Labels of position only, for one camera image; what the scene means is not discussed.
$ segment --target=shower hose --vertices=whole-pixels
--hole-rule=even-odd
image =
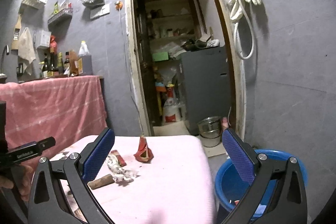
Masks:
[[[234,28],[234,34],[233,34],[233,43],[234,43],[234,47],[235,47],[235,51],[236,51],[236,54],[238,55],[238,57],[241,59],[241,60],[247,60],[249,59],[253,52],[254,52],[254,32],[253,32],[253,28],[252,28],[252,24],[251,24],[251,21],[249,19],[249,17],[247,16],[246,14],[246,11],[244,9],[244,6],[242,4],[242,1],[241,0],[238,0],[239,2],[239,6],[240,8],[242,9],[243,11],[243,14],[246,18],[246,21],[247,21],[247,24],[250,28],[250,31],[251,31],[251,37],[252,37],[252,46],[251,46],[251,51],[250,53],[248,54],[248,56],[243,56],[243,50],[242,50],[242,45],[241,45],[241,42],[240,42],[240,38],[239,36],[237,35],[238,33],[238,24],[239,24],[239,21],[237,23],[235,23],[235,28]]]

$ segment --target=blue plastic basin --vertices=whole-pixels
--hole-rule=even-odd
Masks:
[[[269,158],[274,160],[287,160],[293,155],[276,150],[268,150],[268,149],[257,149],[256,153],[264,153]],[[305,186],[307,186],[308,175],[304,164],[297,158],[302,177]],[[262,205],[267,205],[275,187],[276,180],[271,180],[267,186],[267,189],[264,193],[264,196],[260,202]],[[216,179],[215,179],[215,192],[221,203],[221,205],[228,211],[231,212],[235,207],[235,200],[241,200],[243,195],[245,194],[249,184],[247,182],[242,181],[240,178],[235,166],[232,163],[231,159],[228,159],[223,165],[219,168]],[[262,214],[254,214],[252,219],[256,219],[261,217]]]

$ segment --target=gray cabinet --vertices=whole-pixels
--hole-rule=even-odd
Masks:
[[[197,122],[228,115],[231,106],[230,77],[225,47],[180,54],[178,93],[185,103],[185,125],[198,135]]]

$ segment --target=tissue box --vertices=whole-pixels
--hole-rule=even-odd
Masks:
[[[51,32],[44,31],[44,30],[37,30],[36,31],[36,38],[35,38],[35,47],[36,48],[49,48],[50,47],[50,36]]]

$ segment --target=pink bedsheet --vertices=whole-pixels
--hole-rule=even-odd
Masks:
[[[98,76],[47,79],[0,85],[6,101],[6,140],[9,148],[53,136],[56,145],[43,152],[60,150],[106,127],[106,112]],[[36,168],[39,158],[26,163]]]
[[[66,148],[67,155],[81,152],[97,136],[87,136]],[[200,140],[194,136],[147,137],[153,151],[151,163],[135,160],[139,137],[115,137],[112,149],[118,150],[127,165],[138,171],[133,182],[113,183],[92,190],[93,195],[116,224],[212,224],[216,216],[214,189],[208,158]],[[96,179],[110,174],[107,164]],[[62,180],[65,193],[70,190]],[[72,195],[69,203],[78,206]]]

